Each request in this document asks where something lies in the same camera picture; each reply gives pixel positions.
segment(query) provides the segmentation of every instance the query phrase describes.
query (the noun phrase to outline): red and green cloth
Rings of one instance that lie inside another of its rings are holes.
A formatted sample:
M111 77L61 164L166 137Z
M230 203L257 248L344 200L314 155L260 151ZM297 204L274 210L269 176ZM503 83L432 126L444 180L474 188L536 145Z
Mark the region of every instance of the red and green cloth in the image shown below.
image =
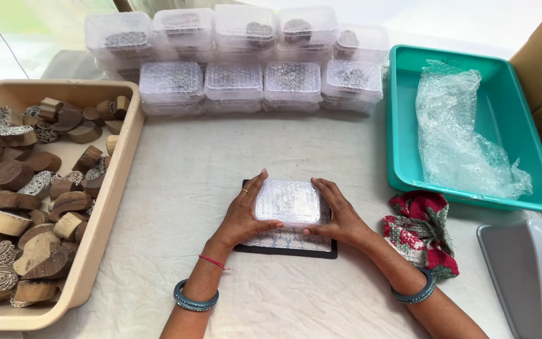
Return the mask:
M397 216L384 222L384 239L407 261L431 270L436 280L459 275L446 220L449 203L438 193L411 191L388 200Z

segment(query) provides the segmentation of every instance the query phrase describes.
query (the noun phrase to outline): red thread bracelet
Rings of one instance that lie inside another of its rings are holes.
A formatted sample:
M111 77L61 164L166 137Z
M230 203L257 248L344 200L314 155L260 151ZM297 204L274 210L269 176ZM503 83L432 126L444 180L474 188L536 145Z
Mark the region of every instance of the red thread bracelet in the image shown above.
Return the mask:
M207 256L199 255L198 258L203 258L204 260L207 260L207 261L212 262L212 263L215 264L216 266L221 267L221 268L223 269L223 271L232 270L231 268L225 268L225 266L223 266L223 264L221 264L221 263L218 262L218 261L215 261L214 259L210 259L210 258L208 258Z

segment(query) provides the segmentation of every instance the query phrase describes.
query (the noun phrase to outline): teal plastic tray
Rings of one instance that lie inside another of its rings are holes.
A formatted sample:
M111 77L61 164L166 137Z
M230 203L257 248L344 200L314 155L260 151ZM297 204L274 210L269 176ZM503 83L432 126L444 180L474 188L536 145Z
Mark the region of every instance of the teal plastic tray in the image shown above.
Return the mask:
M520 158L521 170L532 176L531 196L518 200L424 182L417 148L416 95L426 59L440 60L482 74L478 88L476 132L503 147L509 161ZM495 57L397 45L390 50L387 100L388 182L402 191L439 192L451 202L495 209L531 209L542 212L542 146L514 67Z

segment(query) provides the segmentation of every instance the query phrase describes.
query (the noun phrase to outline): blue bangle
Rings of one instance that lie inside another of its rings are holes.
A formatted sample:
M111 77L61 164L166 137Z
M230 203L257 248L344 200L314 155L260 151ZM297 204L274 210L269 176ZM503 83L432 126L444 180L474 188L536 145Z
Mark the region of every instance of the blue bangle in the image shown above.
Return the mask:
M432 292L434 292L434 287L436 286L436 279L434 279L432 271L419 267L417 267L417 269L420 270L428 280L426 286L419 293L413 296L404 296L397 293L392 286L390 287L390 289L392 290L392 295L395 296L396 300L400 301L402 304L417 304L423 302L432 294Z
M213 308L213 306L217 303L217 300L219 299L219 290L217 290L217 292L215 293L215 296L209 301L197 302L195 300L185 297L183 293L181 293L181 289L185 286L186 282L187 282L187 279L178 282L173 292L173 297L175 298L175 301L177 302L179 306L189 311L196 311L196 312L208 311L209 309Z

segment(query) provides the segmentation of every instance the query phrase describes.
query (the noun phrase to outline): hand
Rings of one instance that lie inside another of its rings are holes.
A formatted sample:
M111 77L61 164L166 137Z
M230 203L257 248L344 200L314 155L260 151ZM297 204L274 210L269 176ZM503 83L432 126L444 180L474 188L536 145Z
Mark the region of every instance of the hand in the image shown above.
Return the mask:
M244 189L231 202L225 219L211 240L231 250L237 244L252 238L259 232L284 227L284 224L279 220L259 221L254 219L252 206L254 206L254 201L267 177L267 170L263 169L259 175L244 185Z
M372 229L359 217L335 183L316 178L311 178L311 182L320 190L332 209L332 220L326 225L305 227L302 233L305 235L323 235L360 247L369 238L369 235L374 233Z

